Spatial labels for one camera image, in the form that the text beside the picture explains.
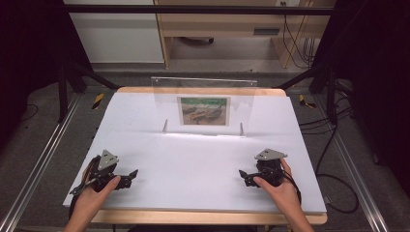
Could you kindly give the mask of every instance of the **human hand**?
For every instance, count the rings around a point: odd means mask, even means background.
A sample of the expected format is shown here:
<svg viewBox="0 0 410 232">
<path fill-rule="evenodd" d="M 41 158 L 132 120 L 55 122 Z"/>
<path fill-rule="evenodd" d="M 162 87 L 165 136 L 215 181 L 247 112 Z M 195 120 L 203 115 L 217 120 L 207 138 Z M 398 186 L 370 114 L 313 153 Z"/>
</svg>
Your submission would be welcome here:
<svg viewBox="0 0 410 232">
<path fill-rule="evenodd" d="M 283 170 L 292 177 L 292 171 L 287 162 L 280 159 L 280 163 Z M 284 178 L 283 183 L 278 187 L 271 186 L 260 177 L 253 177 L 253 180 L 271 196 L 278 209 L 290 223 L 293 231 L 313 231 L 302 211 L 297 191 L 287 178 Z"/>
<path fill-rule="evenodd" d="M 86 187 L 78 196 L 73 209 L 73 215 L 64 231 L 84 231 L 108 195 L 115 190 L 120 180 L 120 176 L 114 177 L 100 192 L 94 191 L 91 186 Z"/>
</svg>

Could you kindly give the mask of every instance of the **transparent panel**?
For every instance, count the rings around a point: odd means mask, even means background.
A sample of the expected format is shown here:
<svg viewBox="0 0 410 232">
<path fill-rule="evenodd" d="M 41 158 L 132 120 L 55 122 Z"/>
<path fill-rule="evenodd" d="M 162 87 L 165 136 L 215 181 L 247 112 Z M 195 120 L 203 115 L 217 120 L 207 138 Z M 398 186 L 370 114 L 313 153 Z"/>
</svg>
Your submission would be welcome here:
<svg viewBox="0 0 410 232">
<path fill-rule="evenodd" d="M 152 77 L 162 133 L 246 136 L 254 80 Z"/>
</svg>

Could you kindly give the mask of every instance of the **photograph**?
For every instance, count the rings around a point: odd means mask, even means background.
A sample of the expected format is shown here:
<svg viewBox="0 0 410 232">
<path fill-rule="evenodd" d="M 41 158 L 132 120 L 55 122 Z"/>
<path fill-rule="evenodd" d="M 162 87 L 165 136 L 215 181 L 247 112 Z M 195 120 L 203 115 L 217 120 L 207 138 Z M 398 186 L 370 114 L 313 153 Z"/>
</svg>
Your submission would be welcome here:
<svg viewBox="0 0 410 232">
<path fill-rule="evenodd" d="M 228 126 L 229 98 L 178 98 L 181 125 Z"/>
</svg>

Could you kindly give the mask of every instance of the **white surface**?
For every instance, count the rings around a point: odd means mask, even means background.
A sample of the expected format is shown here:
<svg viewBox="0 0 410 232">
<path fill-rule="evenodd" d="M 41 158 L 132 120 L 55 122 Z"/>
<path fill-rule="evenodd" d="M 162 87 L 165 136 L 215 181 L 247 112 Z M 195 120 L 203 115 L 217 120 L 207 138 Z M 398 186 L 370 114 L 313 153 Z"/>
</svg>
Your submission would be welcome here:
<svg viewBox="0 0 410 232">
<path fill-rule="evenodd" d="M 288 155 L 304 211 L 326 212 L 287 97 L 255 96 L 245 138 L 161 134 L 155 115 L 154 94 L 116 93 L 71 189 L 106 149 L 120 159 L 114 174 L 139 169 L 130 188 L 109 196 L 106 209 L 277 212 L 263 189 L 246 187 L 238 171 L 256 172 L 254 156 L 271 148 Z M 68 194 L 63 204 L 71 199 Z"/>
<path fill-rule="evenodd" d="M 66 4 L 153 5 L 151 0 L 64 0 Z M 91 63 L 163 63 L 155 14 L 70 14 Z"/>
</svg>

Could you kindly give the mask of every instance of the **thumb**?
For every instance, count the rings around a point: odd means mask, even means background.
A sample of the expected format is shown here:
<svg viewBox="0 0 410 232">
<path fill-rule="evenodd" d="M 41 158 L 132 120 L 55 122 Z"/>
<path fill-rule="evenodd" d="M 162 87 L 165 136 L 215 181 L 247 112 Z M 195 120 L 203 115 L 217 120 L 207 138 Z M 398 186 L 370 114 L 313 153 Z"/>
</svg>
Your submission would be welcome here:
<svg viewBox="0 0 410 232">
<path fill-rule="evenodd" d="M 115 190 L 115 188 L 118 186 L 118 183 L 120 183 L 120 180 L 120 176 L 112 178 L 112 180 L 109 181 L 108 184 L 106 184 L 106 186 L 100 191 L 100 193 L 104 196 L 108 196 L 112 191 Z"/>
<path fill-rule="evenodd" d="M 256 184 L 258 184 L 261 188 L 263 188 L 269 194 L 272 194 L 272 187 L 267 181 L 263 180 L 260 177 L 253 177 L 253 180 Z"/>
</svg>

